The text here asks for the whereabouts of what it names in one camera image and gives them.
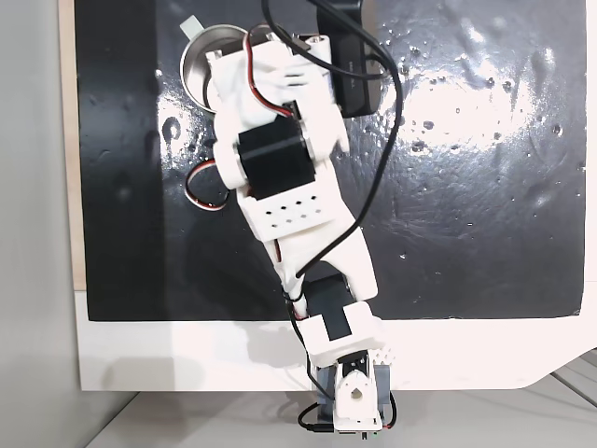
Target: white robot link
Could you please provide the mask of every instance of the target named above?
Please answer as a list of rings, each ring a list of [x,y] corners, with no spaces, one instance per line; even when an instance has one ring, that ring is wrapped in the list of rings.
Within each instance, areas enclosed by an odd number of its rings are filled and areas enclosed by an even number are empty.
[[[274,35],[256,42],[251,37],[258,28],[241,48],[207,55],[219,96],[215,165],[265,246],[292,303],[293,325],[326,383],[315,381],[324,389],[319,416],[328,423],[312,428],[375,432],[383,427],[380,396],[389,397],[389,371],[378,385],[370,352],[384,348],[385,340],[366,302],[378,289],[360,228],[322,258],[335,275],[310,283],[297,277],[354,223],[330,160],[335,146],[349,151],[348,135],[327,70]],[[301,42],[330,62],[327,36]]]

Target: black wire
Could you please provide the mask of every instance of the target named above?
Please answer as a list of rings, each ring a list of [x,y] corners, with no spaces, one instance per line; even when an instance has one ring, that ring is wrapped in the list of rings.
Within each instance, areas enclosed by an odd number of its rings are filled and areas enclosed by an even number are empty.
[[[285,30],[283,30],[280,26],[278,26],[275,21],[273,21],[273,17],[271,16],[271,10],[270,10],[270,0],[261,0],[261,11],[263,12],[263,17],[265,18],[265,22],[270,26],[271,31],[275,35],[277,35],[278,38],[282,42],[284,42],[289,48],[294,50],[295,53],[299,54],[300,56],[305,58],[307,61],[310,61],[316,65],[319,65],[320,67],[323,67],[332,73],[336,73],[338,75],[343,75],[345,77],[351,77],[353,79],[374,80],[374,79],[383,79],[383,78],[387,77],[387,74],[385,74],[385,73],[371,74],[371,73],[350,72],[343,68],[337,67],[336,65],[332,65],[331,63],[327,63],[326,61],[323,61],[323,60],[317,58],[316,56],[313,56],[309,51],[307,51],[306,49],[303,49],[302,47],[297,45],[292,40],[292,37],[290,37],[290,35]]]
[[[336,238],[332,243],[326,246],[321,252],[319,252],[315,257],[313,257],[307,264],[305,264],[300,270],[298,270],[296,277],[300,278],[304,275],[307,271],[309,271],[320,259],[325,257],[329,252],[331,252],[334,248],[340,245],[346,238],[348,238],[356,229],[359,228],[367,213],[369,208],[371,207],[373,200],[375,199],[375,195],[377,194],[377,190],[382,182],[383,178],[383,171],[387,165],[387,162],[390,158],[390,154],[392,153],[392,149],[394,148],[394,143],[396,142],[396,137],[398,133],[398,128],[400,127],[400,121],[402,118],[402,103],[403,99],[403,92],[402,92],[402,83],[400,81],[400,76],[398,74],[398,67],[396,66],[396,62],[394,58],[390,54],[390,52],[382,47],[377,39],[366,32],[360,25],[358,25],[355,21],[351,20],[346,14],[337,10],[333,6],[331,6],[325,0],[307,0],[309,3],[316,5],[322,12],[324,12],[330,19],[341,25],[346,30],[352,32],[353,34],[357,35],[361,38],[361,40],[369,45],[373,51],[375,51],[379,56],[380,62],[383,62],[384,68],[390,73],[392,80],[394,82],[396,88],[396,116],[394,120],[394,125],[392,126],[392,130],[388,135],[388,139],[385,145],[385,148],[382,151],[382,155],[380,157],[380,163],[378,165],[377,171],[373,177],[373,182],[371,184],[371,189],[369,190],[368,196],[365,199],[365,203],[361,212],[359,213],[358,217],[354,221],[353,225],[351,225],[342,235]],[[295,48],[296,44],[293,42],[287,41],[287,36],[280,32],[278,26],[273,21],[270,13],[270,0],[261,0],[261,8],[263,10],[263,15],[266,19],[266,22],[270,26],[271,30],[282,40],[288,47],[292,48],[295,52],[303,56],[305,59],[308,59],[312,63],[315,63],[321,67],[328,69],[334,73],[340,73],[347,77],[356,77],[360,79],[370,79],[369,77],[365,77],[363,74],[355,74],[351,72],[346,72],[345,70],[339,69],[336,66],[333,66],[320,59],[312,56],[310,53],[302,50],[299,51],[299,48]]]
[[[292,328],[297,334],[298,340],[302,344],[303,348],[305,349],[305,353],[307,354],[307,376],[311,380],[311,382],[317,387],[317,390],[321,392],[327,399],[330,401],[334,401],[334,399],[327,393],[327,391],[319,384],[319,382],[315,379],[315,377],[311,373],[311,359],[309,358],[309,352],[307,351],[307,347],[305,346],[305,340],[302,338],[302,334],[300,334],[299,325],[297,325],[297,319],[295,318],[295,307],[292,302],[286,302],[286,311],[288,312],[288,317],[290,317],[290,323],[292,324]]]
[[[394,394],[390,391],[390,404],[392,405],[392,420],[386,426],[388,429],[392,429],[396,424],[398,418],[398,412],[396,411],[396,401],[394,400]]]
[[[304,418],[307,416],[308,413],[310,413],[314,409],[317,409],[318,407],[319,403],[314,403],[298,415],[298,424],[300,425],[300,427],[304,427],[308,431],[312,430],[312,425],[305,423]]]

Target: gray floor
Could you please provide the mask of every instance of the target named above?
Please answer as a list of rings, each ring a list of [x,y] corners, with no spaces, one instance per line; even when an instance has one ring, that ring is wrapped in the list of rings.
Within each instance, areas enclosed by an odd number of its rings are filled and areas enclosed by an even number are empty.
[[[559,374],[597,398],[595,354]],[[368,443],[400,448],[594,448],[597,409],[552,377],[522,390],[396,392],[398,423]],[[296,425],[308,393],[142,393],[89,448],[362,446]]]

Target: white border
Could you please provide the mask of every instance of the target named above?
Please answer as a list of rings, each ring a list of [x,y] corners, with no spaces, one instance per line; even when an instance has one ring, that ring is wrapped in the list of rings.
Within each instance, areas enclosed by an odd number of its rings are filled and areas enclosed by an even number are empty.
[[[589,43],[597,35],[589,17]],[[595,57],[588,51],[585,293],[580,316],[522,320],[388,321],[399,390],[530,385],[597,346],[597,177],[592,152]],[[83,390],[311,389],[304,352],[285,322],[90,322],[76,293]]]

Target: gray wall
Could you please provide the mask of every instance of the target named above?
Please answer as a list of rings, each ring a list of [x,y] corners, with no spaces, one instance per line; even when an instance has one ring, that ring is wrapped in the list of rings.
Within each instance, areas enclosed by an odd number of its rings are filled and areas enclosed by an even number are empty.
[[[82,447],[130,394],[80,392],[56,0],[0,2],[0,446]]]

